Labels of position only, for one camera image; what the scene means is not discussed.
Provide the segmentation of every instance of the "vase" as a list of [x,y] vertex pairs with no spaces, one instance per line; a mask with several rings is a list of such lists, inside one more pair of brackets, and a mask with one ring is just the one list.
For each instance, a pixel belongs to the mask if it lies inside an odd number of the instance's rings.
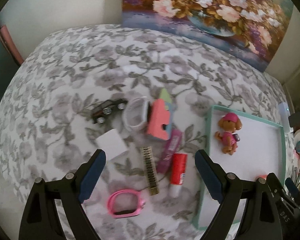
[[228,22],[225,20],[215,19],[200,10],[192,10],[190,12],[192,13],[192,16],[188,15],[188,19],[199,30],[221,37],[231,37],[235,35],[232,28],[228,26]]

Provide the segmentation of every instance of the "bed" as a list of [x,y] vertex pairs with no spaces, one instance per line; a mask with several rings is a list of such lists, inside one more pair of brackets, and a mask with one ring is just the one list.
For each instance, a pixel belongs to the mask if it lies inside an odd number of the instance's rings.
[[[17,71],[0,103],[0,169],[26,202],[36,177],[61,179],[87,161],[96,138],[117,128],[129,148],[108,162],[83,208],[102,239],[185,240],[203,234],[191,225],[200,179],[189,158],[180,196],[167,195],[169,180],[159,176],[160,194],[149,197],[138,151],[115,116],[93,124],[90,111],[107,99],[158,98],[166,88],[177,106],[174,126],[184,132],[180,151],[190,156],[204,147],[203,117],[221,105],[281,123],[277,106],[286,98],[280,83],[212,46],[158,31],[94,25],[49,35]],[[295,162],[293,137],[286,141],[286,177]],[[163,144],[151,142],[155,158]],[[115,220],[106,200],[132,187],[147,200],[138,217]],[[62,204],[56,201],[68,239],[74,239]],[[228,239],[234,237],[233,225]]]

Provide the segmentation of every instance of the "black toy car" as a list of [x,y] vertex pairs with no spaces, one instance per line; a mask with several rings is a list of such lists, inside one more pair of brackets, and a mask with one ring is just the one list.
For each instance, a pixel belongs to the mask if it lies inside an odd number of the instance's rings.
[[127,106],[128,101],[125,99],[118,99],[115,101],[107,100],[95,107],[91,111],[91,117],[94,123],[104,123],[106,118],[118,110],[124,110]]

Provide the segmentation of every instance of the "toy dog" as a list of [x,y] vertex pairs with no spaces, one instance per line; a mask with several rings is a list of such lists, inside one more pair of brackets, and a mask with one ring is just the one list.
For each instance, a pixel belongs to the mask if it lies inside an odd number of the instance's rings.
[[218,125],[225,131],[222,136],[220,132],[216,132],[214,137],[223,143],[222,152],[232,155],[238,147],[237,142],[240,141],[239,136],[233,133],[242,128],[242,123],[235,113],[227,113],[220,119]]

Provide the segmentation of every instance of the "flower painting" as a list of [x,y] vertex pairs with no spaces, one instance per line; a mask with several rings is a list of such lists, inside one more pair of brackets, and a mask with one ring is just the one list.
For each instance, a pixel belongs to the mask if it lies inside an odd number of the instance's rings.
[[289,25],[290,0],[123,0],[123,26],[214,46],[264,71]]

